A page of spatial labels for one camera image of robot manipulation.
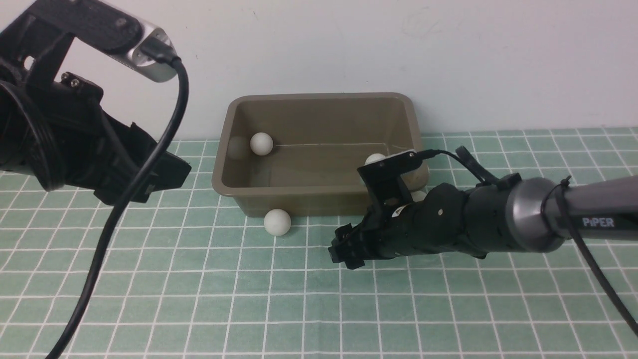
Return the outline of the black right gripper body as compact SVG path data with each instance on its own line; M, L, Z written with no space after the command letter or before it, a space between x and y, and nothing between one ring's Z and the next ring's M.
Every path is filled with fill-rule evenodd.
M463 210L469 195L444 183L424 200L411 202L396 216L380 222L370 214L361 223L365 259L459 252L470 255L472 246L463 236Z

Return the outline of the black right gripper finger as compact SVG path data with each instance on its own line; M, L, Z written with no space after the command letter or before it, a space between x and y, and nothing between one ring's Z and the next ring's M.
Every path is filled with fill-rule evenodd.
M363 267L366 261L380 259L380 255L366 238L362 223L338 227L328 251L333 263L344 263L349 270Z

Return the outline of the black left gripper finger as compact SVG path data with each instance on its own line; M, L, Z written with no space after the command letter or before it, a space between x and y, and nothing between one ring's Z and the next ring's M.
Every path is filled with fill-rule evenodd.
M157 141L135 125L135 164L143 165L155 147ZM191 170L192 166L187 161L170 152L162 153L145 184L135 194L135 202L147 202L150 195L157 191L182 187Z

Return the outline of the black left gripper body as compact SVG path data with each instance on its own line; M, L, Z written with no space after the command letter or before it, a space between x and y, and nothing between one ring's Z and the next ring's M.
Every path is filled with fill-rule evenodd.
M113 205L150 156L150 135L102 108L100 86L66 73L43 88L1 74L1 170Z

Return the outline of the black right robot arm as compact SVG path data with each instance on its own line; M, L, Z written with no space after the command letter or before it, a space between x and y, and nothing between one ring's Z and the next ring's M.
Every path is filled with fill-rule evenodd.
M637 238L637 177L568 187L518 174L504 181L505 189L488 185L471 190L445 182L422 201L386 212L370 210L359 225L335 231L330 258L355 270L368 260L412 255L457 252L484 259L492 253L549 253L571 238L559 193L583 238Z

